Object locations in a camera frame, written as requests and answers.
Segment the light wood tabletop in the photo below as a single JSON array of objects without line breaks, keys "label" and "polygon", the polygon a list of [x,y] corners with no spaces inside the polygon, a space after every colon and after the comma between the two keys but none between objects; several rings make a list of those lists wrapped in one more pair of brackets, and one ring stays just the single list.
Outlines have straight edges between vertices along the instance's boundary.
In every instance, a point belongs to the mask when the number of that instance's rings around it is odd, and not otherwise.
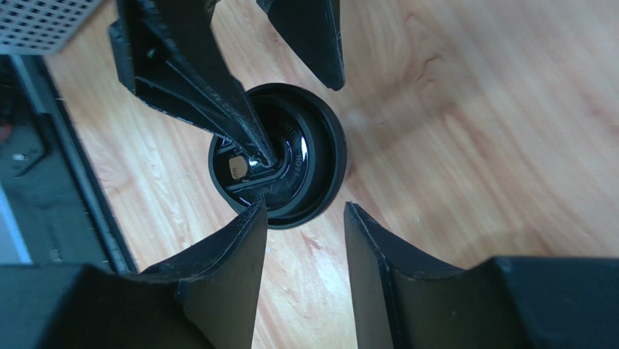
[{"label": "light wood tabletop", "polygon": [[[46,61],[143,269],[235,213],[209,176],[211,135],[118,83],[116,17],[106,1]],[[619,1],[341,0],[339,92],[252,0],[220,2],[213,27],[246,89],[282,81],[323,98],[352,158],[327,212],[269,231],[254,348],[356,348],[346,201],[460,267],[619,256]]]}]

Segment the perforated metal panel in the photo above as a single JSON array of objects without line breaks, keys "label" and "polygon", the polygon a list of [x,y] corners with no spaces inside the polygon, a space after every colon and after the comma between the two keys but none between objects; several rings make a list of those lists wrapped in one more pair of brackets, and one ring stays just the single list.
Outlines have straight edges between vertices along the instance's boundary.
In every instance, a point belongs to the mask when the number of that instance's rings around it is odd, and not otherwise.
[{"label": "perforated metal panel", "polygon": [[0,0],[0,54],[61,49],[102,0]]}]

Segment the black object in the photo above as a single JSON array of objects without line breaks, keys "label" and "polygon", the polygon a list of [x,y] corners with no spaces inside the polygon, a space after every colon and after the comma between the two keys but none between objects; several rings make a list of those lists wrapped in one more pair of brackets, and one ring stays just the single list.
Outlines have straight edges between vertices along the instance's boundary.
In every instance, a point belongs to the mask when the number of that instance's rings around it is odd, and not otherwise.
[{"label": "black object", "polygon": [[0,267],[4,348],[250,348],[264,202],[140,275],[91,265]]},{"label": "black object", "polygon": [[616,348],[619,260],[494,257],[460,270],[358,205],[344,213],[359,349]]},{"label": "black object", "polygon": [[323,212],[335,198],[347,165],[344,131],[320,98],[287,84],[248,91],[275,146],[278,162],[265,167],[229,140],[214,137],[211,177],[236,211],[264,196],[269,227],[292,228]]},{"label": "black object", "polygon": [[0,56],[0,81],[0,262],[135,271],[42,58]]},{"label": "black object", "polygon": [[[151,108],[226,137],[263,166],[278,159],[211,31],[215,0],[118,0],[110,38],[121,83]],[[327,86],[344,84],[337,0],[260,1]]]}]

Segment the wooden table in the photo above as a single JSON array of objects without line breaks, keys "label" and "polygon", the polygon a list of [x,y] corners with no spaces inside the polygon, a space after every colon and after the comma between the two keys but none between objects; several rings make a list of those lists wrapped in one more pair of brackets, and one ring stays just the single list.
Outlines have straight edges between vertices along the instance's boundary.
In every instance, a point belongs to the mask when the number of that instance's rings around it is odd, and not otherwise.
[{"label": "wooden table", "polygon": [[[209,177],[211,136],[117,82],[115,18],[105,2],[47,62],[145,268],[235,214]],[[325,214],[269,232],[254,348],[356,347],[345,201],[461,267],[619,255],[619,1],[341,0],[340,92],[252,1],[219,3],[213,27],[245,88],[284,81],[323,98],[353,163]]]}]

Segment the gray perforated surface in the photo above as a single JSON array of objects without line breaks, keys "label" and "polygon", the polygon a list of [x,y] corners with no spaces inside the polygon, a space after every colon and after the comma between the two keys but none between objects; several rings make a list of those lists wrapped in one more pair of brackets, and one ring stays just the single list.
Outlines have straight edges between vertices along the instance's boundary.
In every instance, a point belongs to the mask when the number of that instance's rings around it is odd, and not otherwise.
[{"label": "gray perforated surface", "polygon": [[0,54],[61,49],[102,0],[0,0]]}]

